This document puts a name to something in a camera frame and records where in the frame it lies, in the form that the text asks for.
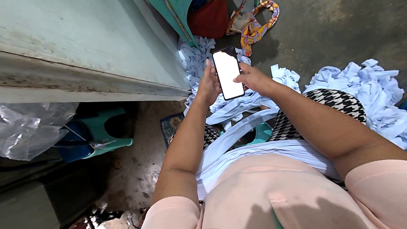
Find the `white phone screen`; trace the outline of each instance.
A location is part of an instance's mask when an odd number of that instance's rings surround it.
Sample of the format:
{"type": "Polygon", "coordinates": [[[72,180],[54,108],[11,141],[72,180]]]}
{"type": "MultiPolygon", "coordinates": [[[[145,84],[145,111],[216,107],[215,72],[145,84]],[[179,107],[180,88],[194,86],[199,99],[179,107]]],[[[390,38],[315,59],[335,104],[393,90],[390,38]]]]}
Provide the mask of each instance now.
{"type": "Polygon", "coordinates": [[[240,75],[236,55],[232,56],[223,51],[219,51],[214,53],[212,57],[216,71],[218,72],[223,97],[225,99],[231,99],[243,95],[243,84],[233,82],[233,79],[240,75]]]}

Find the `orange and purple fabric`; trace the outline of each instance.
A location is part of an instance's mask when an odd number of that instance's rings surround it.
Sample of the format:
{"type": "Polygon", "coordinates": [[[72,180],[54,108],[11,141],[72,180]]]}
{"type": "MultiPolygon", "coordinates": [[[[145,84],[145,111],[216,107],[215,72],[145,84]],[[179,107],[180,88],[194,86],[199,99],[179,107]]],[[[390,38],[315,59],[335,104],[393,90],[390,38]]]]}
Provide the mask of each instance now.
{"type": "Polygon", "coordinates": [[[237,29],[232,29],[232,24],[236,17],[239,15],[239,12],[243,9],[243,7],[246,4],[246,0],[243,0],[239,9],[235,12],[235,14],[232,16],[232,18],[229,21],[228,28],[226,29],[226,35],[232,35],[237,33],[241,33],[242,37],[240,39],[240,44],[242,45],[243,49],[243,55],[249,57],[252,55],[252,47],[251,45],[258,42],[266,33],[266,31],[271,28],[274,23],[278,19],[278,15],[280,14],[280,8],[277,5],[277,3],[271,1],[271,0],[266,0],[262,1],[260,0],[260,4],[256,6],[251,11],[250,15],[250,22],[245,25],[243,30],[237,30],[237,29]],[[259,12],[261,7],[266,7],[269,8],[269,11],[273,11],[273,15],[271,19],[265,24],[265,25],[260,25],[259,22],[255,19],[255,15],[259,12]]]}

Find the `person's left hand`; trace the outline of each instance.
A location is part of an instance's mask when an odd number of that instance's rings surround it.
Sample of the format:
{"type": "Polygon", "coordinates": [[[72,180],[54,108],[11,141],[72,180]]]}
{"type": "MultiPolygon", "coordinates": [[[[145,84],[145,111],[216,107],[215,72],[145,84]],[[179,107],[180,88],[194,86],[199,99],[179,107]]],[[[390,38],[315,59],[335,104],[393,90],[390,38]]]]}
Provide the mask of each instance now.
{"type": "Polygon", "coordinates": [[[206,106],[212,105],[221,93],[218,77],[215,75],[216,69],[209,60],[206,60],[206,67],[203,71],[201,81],[199,81],[198,92],[195,99],[201,100],[206,106]]]}

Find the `pink sleeve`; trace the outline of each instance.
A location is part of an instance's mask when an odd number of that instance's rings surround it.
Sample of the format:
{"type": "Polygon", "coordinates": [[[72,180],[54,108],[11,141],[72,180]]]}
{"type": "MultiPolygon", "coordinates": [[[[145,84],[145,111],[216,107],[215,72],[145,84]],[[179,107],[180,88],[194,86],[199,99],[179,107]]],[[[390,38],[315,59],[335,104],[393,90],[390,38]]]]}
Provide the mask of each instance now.
{"type": "Polygon", "coordinates": [[[182,196],[159,200],[149,209],[142,229],[195,229],[199,221],[196,204],[182,196]]]}
{"type": "Polygon", "coordinates": [[[351,170],[345,184],[364,214],[379,228],[407,225],[407,161],[373,161],[351,170]]]}

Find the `red bag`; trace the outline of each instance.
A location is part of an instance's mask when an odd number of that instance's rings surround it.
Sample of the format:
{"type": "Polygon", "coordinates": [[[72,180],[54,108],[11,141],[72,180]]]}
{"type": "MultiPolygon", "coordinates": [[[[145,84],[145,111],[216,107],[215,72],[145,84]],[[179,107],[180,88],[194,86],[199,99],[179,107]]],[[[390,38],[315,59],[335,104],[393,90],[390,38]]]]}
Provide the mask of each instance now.
{"type": "Polygon", "coordinates": [[[211,0],[187,15],[188,27],[193,35],[218,39],[226,33],[229,16],[226,0],[211,0]]]}

